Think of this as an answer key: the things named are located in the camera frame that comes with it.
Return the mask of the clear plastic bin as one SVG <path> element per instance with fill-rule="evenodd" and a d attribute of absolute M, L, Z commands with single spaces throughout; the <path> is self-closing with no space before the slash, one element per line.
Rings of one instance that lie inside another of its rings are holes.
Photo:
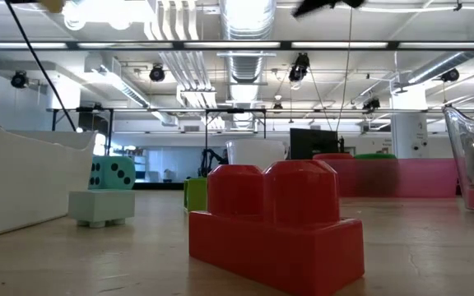
<path fill-rule="evenodd" d="M 458 183 L 468 208 L 467 192 L 474 186 L 474 118 L 453 107 L 445 107 L 443 112 L 457 165 Z"/>

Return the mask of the teal foam die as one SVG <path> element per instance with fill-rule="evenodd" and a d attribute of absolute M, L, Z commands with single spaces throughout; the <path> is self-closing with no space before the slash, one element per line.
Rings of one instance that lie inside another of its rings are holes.
<path fill-rule="evenodd" d="M 127 156 L 94 156 L 88 182 L 90 190 L 131 190 L 136 181 L 135 164 Z"/>

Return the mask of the white plastic bin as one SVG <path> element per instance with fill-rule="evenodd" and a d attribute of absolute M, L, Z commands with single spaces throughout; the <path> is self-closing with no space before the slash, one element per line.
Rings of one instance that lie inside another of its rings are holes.
<path fill-rule="evenodd" d="M 0 127 L 0 234 L 67 214 L 69 192 L 87 188 L 95 137 Z"/>

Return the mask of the black monitor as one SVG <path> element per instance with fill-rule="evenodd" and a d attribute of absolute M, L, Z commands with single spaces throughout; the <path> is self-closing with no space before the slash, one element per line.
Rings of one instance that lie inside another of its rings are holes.
<path fill-rule="evenodd" d="M 316 154 L 337 153 L 339 151 L 337 132 L 290 129 L 290 159 L 311 160 Z"/>

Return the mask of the white column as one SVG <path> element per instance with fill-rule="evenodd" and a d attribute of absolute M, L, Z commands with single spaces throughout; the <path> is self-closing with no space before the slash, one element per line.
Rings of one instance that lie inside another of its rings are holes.
<path fill-rule="evenodd" d="M 393 153 L 399 159 L 421 159 L 429 155 L 426 114 L 428 109 L 422 84 L 396 90 L 390 98 Z"/>

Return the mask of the white plastic cup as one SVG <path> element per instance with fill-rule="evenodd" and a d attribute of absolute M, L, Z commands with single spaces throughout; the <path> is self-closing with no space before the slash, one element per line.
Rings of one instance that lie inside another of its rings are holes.
<path fill-rule="evenodd" d="M 255 165 L 261 170 L 286 158 L 282 141 L 267 139 L 238 139 L 226 142 L 230 164 Z"/>

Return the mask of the black overhead light bar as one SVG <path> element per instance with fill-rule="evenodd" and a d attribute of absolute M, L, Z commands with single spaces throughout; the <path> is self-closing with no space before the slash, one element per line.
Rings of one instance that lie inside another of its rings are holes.
<path fill-rule="evenodd" d="M 453 51 L 474 52 L 474 41 L 121 41 L 32 42 L 31 47 L 40 51 Z"/>

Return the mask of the pink plastic bin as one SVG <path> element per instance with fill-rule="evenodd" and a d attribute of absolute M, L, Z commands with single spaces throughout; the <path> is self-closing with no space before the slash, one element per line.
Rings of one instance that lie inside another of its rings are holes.
<path fill-rule="evenodd" d="M 452 198 L 458 173 L 450 159 L 327 160 L 340 197 Z"/>

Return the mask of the red two-stud brick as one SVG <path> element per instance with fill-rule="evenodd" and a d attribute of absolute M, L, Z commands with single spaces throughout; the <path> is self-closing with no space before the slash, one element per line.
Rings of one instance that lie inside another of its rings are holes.
<path fill-rule="evenodd" d="M 321 160 L 213 169 L 188 251 L 294 296 L 331 296 L 365 273 L 362 223 L 340 216 L 337 172 Z"/>

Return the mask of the pale teal small brick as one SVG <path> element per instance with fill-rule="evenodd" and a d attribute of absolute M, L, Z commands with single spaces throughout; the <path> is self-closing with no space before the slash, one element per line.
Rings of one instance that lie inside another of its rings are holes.
<path fill-rule="evenodd" d="M 92 229 L 125 224 L 135 215 L 135 197 L 132 190 L 70 192 L 67 216 Z"/>

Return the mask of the silver round ceiling duct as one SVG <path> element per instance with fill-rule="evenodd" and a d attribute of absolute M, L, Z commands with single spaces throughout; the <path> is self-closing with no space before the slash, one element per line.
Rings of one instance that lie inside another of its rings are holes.
<path fill-rule="evenodd" d="M 219 0 L 225 40 L 254 41 L 271 38 L 277 0 Z M 260 52 L 231 52 L 228 68 L 229 96 L 239 109 L 257 103 L 265 57 Z"/>

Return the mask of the silver slanted ceiling duct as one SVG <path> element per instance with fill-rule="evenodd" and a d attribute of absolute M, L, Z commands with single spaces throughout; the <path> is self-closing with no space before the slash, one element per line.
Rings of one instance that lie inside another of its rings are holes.
<path fill-rule="evenodd" d="M 474 51 L 447 52 L 412 71 L 404 81 L 405 86 L 421 84 L 444 74 L 474 58 Z"/>

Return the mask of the white rectangular air duct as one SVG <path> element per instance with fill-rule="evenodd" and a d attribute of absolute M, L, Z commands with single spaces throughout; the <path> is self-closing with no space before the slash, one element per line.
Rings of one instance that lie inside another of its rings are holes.
<path fill-rule="evenodd" d="M 163 126 L 177 127 L 176 117 L 156 111 L 149 98 L 144 95 L 129 79 L 123 78 L 122 66 L 117 58 L 103 53 L 89 53 L 84 62 L 84 72 L 91 73 L 99 83 L 112 86 L 129 98 L 137 107 L 145 109 L 160 120 Z"/>

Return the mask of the black background frame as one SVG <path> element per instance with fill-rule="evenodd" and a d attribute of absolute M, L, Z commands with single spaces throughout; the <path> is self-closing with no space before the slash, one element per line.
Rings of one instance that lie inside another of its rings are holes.
<path fill-rule="evenodd" d="M 75 109 L 47 109 L 48 112 L 52 113 L 52 125 L 51 130 L 54 132 L 57 129 L 58 123 L 62 120 L 61 116 L 58 116 L 59 113 L 63 113 L 69 123 L 74 123 L 71 117 L 72 113 L 78 114 L 78 123 L 74 125 L 74 130 L 76 132 L 98 132 L 101 134 L 105 140 L 100 144 L 103 146 L 102 152 L 104 155 L 110 155 L 112 146 L 112 136 L 115 133 L 114 130 L 114 115 L 116 113 L 122 112 L 137 112 L 137 109 L 112 109 L 112 108 L 98 108 L 98 107 L 78 107 Z M 229 109 L 141 109 L 141 111 L 149 112 L 155 111 L 156 116 L 160 115 L 160 111 L 165 113 L 199 113 L 200 115 L 208 118 L 211 113 L 227 113 L 227 114 L 245 114 L 251 113 L 252 115 L 256 113 L 261 113 L 263 120 L 266 117 L 266 109 L 240 109 L 240 108 L 229 108 Z M 205 131 L 207 134 L 208 123 L 211 120 L 206 119 L 205 122 Z"/>

